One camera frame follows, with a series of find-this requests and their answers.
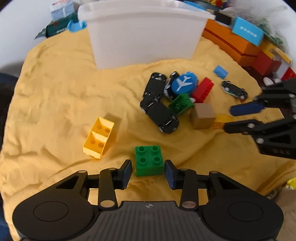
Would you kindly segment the green red race car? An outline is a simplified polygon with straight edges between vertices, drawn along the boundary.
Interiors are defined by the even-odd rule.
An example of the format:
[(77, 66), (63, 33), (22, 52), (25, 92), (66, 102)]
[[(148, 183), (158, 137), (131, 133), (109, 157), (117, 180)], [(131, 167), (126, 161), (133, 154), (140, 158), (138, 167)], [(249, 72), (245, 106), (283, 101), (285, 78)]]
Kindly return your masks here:
[(231, 96), (240, 99), (241, 101), (245, 101), (248, 99), (247, 91), (243, 88), (237, 87), (230, 81), (222, 81), (221, 86), (227, 94), (230, 94)]

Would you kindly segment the green duplo block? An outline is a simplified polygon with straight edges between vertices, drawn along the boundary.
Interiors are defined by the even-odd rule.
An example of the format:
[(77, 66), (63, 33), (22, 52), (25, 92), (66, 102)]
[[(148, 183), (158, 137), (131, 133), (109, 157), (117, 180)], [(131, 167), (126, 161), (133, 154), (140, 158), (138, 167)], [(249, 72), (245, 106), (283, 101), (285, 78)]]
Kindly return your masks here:
[(136, 175), (153, 176), (164, 172), (164, 160), (160, 146), (135, 147)]

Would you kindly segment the yellow duplo block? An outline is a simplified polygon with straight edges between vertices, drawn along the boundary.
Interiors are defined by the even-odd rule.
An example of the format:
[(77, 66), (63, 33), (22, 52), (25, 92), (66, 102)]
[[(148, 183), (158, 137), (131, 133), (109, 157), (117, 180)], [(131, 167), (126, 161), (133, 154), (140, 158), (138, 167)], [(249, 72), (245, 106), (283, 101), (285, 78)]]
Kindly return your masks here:
[(83, 145), (83, 152), (100, 159), (113, 127), (114, 122), (98, 117)]

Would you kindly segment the light blue small block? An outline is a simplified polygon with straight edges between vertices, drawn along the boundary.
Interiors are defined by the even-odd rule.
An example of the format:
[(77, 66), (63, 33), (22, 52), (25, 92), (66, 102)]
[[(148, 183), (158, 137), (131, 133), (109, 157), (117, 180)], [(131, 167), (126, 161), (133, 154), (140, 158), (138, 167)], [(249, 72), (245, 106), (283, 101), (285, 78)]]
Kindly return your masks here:
[(225, 79), (228, 75), (228, 72), (220, 65), (217, 65), (213, 72), (221, 79)]

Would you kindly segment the red long building block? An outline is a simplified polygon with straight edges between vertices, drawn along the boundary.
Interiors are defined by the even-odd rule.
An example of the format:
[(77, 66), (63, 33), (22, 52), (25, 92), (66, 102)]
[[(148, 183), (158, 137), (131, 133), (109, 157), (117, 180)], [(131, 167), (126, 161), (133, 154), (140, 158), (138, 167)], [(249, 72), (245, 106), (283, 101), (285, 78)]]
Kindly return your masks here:
[(213, 86), (214, 83), (212, 82), (212, 80), (205, 77), (194, 90), (194, 92), (191, 94), (191, 98), (195, 100), (194, 103), (203, 103), (210, 91), (212, 90)]

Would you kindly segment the red box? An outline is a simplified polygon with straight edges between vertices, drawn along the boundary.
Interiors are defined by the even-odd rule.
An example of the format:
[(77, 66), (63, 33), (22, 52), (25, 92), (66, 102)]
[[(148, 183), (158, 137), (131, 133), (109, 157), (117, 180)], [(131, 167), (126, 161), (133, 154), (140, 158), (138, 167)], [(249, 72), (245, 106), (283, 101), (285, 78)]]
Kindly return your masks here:
[(252, 63), (252, 68), (261, 76), (266, 77), (276, 72), (281, 65), (281, 61), (273, 60), (267, 54), (260, 51), (255, 61)]

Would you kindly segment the orange box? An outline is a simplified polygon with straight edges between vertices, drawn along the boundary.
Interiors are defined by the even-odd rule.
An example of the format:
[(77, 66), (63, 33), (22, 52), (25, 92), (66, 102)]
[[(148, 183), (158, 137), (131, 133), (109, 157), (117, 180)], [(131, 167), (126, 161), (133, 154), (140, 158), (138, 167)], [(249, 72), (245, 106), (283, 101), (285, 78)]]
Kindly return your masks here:
[(202, 36), (218, 45), (242, 67), (251, 66), (260, 53), (259, 47), (232, 33), (230, 28), (215, 20), (207, 21)]

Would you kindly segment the green open block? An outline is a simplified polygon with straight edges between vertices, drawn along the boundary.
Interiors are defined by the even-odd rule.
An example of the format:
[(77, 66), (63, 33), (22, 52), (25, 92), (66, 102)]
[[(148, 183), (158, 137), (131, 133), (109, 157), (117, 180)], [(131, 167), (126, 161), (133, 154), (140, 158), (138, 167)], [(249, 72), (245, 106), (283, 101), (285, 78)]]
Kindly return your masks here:
[(169, 109), (175, 116), (184, 114), (186, 111), (194, 107), (189, 94), (182, 93), (174, 101), (169, 104)]

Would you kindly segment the blue airplane block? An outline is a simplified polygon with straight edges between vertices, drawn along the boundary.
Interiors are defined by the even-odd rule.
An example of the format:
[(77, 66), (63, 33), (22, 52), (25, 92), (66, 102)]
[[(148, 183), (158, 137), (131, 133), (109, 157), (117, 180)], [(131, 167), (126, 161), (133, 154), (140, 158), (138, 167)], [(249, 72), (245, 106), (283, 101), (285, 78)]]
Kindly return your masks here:
[(186, 72), (177, 77), (171, 84), (171, 89), (174, 94), (187, 93), (191, 95), (198, 86), (198, 78), (192, 72)]

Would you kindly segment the black white toy car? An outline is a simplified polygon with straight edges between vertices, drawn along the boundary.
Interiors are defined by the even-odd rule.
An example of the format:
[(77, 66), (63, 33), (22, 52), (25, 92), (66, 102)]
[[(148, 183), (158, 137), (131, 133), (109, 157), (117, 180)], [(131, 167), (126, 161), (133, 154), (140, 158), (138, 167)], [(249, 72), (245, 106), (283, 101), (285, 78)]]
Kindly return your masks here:
[(170, 74), (168, 80), (166, 81), (166, 85), (164, 88), (164, 96), (170, 101), (174, 101), (177, 98), (177, 94), (175, 94), (171, 88), (172, 83), (174, 82), (175, 79), (179, 77), (179, 73), (174, 71), (173, 73)]

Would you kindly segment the yellow cloth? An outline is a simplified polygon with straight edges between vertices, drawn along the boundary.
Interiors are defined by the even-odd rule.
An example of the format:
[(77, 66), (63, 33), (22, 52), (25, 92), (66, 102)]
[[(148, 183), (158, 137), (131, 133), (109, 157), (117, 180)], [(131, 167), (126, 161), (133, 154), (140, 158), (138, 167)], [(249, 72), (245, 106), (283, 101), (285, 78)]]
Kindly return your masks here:
[[(191, 71), (212, 80), (208, 95), (216, 114), (227, 114), (237, 99), (221, 88), (214, 74), (220, 65), (228, 79), (250, 97), (260, 87), (244, 69), (211, 41), (201, 38), (191, 60), (98, 70), (87, 30), (63, 32), (44, 40), (25, 59), (10, 104), (1, 151), (1, 195), (13, 240), (19, 236), (12, 215), (16, 206), (78, 170), (97, 174), (134, 159), (136, 146), (158, 145), (163, 157), (180, 168), (206, 175), (217, 170), (266, 195), (295, 176), (295, 160), (261, 155), (250, 136), (222, 130), (194, 130), (189, 113), (167, 135), (140, 109), (154, 72)], [(83, 152), (98, 117), (114, 122), (100, 159)]]

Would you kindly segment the blue card box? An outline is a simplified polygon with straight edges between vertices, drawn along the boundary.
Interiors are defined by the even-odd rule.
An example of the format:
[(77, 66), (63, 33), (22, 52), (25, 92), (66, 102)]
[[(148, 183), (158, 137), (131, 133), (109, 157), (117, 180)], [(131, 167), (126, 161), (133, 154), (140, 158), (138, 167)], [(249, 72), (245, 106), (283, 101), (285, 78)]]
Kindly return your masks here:
[(232, 33), (242, 37), (257, 47), (261, 44), (264, 37), (262, 29), (240, 17), (234, 19)]

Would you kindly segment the white plastic bin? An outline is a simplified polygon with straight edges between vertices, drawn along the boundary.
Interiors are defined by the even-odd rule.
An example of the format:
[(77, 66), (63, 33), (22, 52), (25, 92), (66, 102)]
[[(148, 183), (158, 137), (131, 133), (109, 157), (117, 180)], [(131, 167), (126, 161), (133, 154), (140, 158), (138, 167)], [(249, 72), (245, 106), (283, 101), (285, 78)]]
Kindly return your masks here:
[(97, 69), (191, 59), (214, 15), (182, 1), (94, 1), (82, 4)]

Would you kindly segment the dark green case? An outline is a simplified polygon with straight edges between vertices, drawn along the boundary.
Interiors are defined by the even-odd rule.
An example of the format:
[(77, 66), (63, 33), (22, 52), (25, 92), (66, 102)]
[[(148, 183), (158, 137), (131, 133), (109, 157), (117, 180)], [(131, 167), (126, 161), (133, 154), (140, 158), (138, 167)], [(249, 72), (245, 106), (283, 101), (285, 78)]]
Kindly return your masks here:
[(36, 35), (35, 39), (42, 38), (42, 37), (49, 38), (49, 37), (55, 36), (56, 34), (64, 32), (65, 30), (67, 30), (67, 26), (71, 21), (78, 22), (77, 12), (65, 18), (59, 19), (55, 22), (51, 21), (46, 28), (41, 30), (41, 32), (39, 32)]

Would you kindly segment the light blue tissue pack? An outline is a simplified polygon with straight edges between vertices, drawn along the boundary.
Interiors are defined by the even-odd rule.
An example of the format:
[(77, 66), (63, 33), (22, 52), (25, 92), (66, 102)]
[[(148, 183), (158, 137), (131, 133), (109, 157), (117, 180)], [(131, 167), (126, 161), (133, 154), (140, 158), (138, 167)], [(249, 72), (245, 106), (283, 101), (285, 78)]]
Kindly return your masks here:
[(52, 20), (55, 22), (75, 12), (72, 0), (57, 1), (50, 5)]

